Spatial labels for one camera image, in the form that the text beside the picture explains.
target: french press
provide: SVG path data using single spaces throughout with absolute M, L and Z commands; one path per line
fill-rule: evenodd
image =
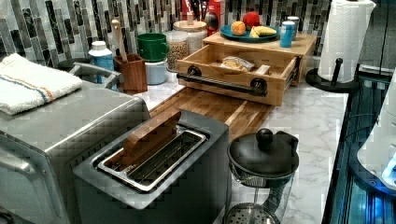
M 230 169 L 225 224 L 281 222 L 299 165 L 297 145 L 296 137 L 284 132 L 273 134 L 268 129 L 231 142 L 227 150 Z

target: striped towel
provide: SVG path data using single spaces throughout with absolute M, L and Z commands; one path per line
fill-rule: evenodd
M 69 73 L 31 63 L 17 53 L 0 62 L 0 110 L 14 115 L 81 88 Z

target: spice jar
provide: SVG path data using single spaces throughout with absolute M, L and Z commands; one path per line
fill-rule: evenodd
M 206 22 L 191 21 L 188 23 L 187 21 L 177 21 L 174 23 L 174 29 L 185 31 L 189 34 L 187 37 L 189 54 L 194 53 L 204 45 L 203 40 L 207 37 Z
M 164 33 L 166 35 L 166 43 L 169 46 L 169 53 L 167 56 L 167 69 L 171 72 L 177 72 L 177 60 L 187 57 L 187 36 L 183 31 L 169 31 Z

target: banana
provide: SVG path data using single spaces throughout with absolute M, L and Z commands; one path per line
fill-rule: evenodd
M 250 37 L 259 38 L 261 35 L 276 35 L 276 30 L 266 26 L 253 26 Z

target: utensil holder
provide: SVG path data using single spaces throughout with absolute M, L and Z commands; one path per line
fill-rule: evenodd
M 114 57 L 116 69 L 124 76 L 124 82 L 119 84 L 119 89 L 130 94 L 147 91 L 148 79 L 144 59 L 137 54 L 128 54 L 127 59 L 128 62 L 124 63 L 121 56 Z

